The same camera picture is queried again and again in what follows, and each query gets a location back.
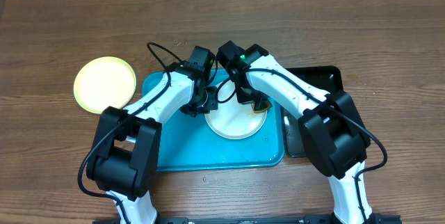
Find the green yellow sponge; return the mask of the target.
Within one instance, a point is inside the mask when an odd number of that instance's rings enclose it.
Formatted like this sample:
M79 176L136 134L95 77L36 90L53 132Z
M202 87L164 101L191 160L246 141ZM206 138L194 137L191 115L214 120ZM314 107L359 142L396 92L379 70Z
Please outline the green yellow sponge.
M268 99L259 99L257 101L253 101L250 105L252 107L252 112L250 113L251 116L266 113L268 109L272 107L272 104Z

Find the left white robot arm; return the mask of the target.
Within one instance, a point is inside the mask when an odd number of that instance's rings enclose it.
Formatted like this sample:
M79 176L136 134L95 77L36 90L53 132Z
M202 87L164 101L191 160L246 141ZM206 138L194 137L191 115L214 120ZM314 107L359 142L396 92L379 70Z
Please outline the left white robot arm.
M197 115L217 108L212 64L184 61L166 67L161 81L144 97L125 109L106 108L100 115L91 151L79 177L96 182L100 193L87 195L111 199L120 215L118 223L155 223L157 211L150 200L161 144L161 130L179 109Z

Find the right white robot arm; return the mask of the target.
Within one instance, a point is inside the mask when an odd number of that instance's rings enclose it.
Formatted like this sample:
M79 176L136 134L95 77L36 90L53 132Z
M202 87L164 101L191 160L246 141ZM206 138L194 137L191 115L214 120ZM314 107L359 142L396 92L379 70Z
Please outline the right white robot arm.
M242 94L242 103L267 96L298 121L307 158L330 183L336 220L369 222L372 208L362 174L371 140L351 96L306 83L259 45L242 49L229 41L217 58Z

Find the white plate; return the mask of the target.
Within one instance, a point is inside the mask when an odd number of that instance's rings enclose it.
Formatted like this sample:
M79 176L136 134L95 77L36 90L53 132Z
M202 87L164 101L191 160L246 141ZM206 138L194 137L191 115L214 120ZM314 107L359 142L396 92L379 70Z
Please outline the white plate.
M208 126L217 135L243 139L257 133L266 121L267 112L255 113L251 104L239 104L236 94L218 109L205 115Z

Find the yellow plate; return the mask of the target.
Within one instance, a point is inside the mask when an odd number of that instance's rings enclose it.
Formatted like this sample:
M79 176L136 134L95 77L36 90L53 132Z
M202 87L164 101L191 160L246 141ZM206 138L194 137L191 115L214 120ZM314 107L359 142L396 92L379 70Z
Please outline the yellow plate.
M136 73L130 64L121 58L103 56L79 70L73 93L81 108L100 114L109 106L125 106L134 96L136 85Z

